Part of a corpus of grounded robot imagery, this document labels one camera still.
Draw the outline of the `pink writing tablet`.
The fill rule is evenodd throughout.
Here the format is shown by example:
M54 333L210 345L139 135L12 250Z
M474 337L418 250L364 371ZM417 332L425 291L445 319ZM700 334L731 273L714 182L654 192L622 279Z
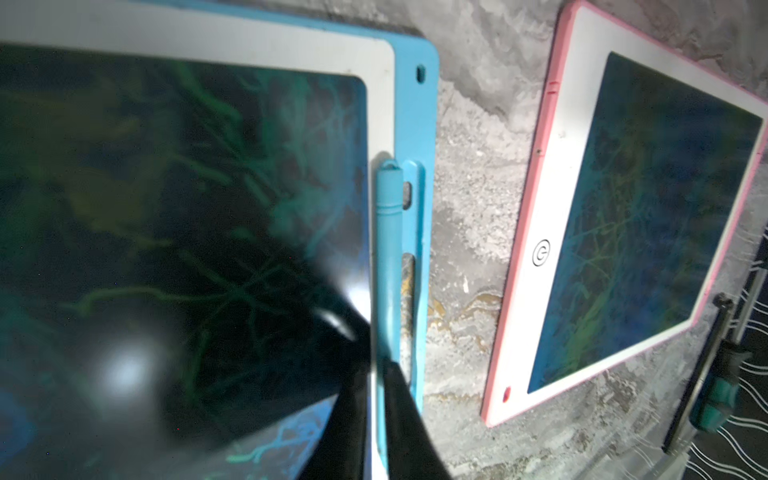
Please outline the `pink writing tablet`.
M563 8L486 425L697 322L766 142L763 99L586 1Z

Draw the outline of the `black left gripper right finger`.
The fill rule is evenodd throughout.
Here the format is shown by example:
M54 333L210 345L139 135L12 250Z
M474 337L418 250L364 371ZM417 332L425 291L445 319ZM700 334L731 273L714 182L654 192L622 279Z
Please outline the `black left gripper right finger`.
M386 445L390 479L450 479L430 440L398 363L383 363Z

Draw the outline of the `blue stylus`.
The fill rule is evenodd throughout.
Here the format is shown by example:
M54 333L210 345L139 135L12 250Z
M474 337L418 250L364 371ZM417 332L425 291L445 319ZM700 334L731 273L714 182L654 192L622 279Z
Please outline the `blue stylus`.
M401 319L403 172L395 160L385 160L379 166L374 193L377 449L387 468L384 373L388 360L399 360Z

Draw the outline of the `blue tablet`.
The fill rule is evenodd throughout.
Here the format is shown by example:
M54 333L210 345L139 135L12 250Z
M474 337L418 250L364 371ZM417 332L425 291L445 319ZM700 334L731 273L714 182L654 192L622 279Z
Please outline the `blue tablet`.
M423 403L435 46L215 1L1 5L1 475L297 479L353 367L377 449L375 175L403 172Z

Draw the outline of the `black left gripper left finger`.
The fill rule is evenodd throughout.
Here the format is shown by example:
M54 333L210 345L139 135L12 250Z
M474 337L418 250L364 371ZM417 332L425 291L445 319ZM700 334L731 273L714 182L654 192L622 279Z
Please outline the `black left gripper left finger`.
M368 374L367 363L360 363L350 371L299 479L364 478Z

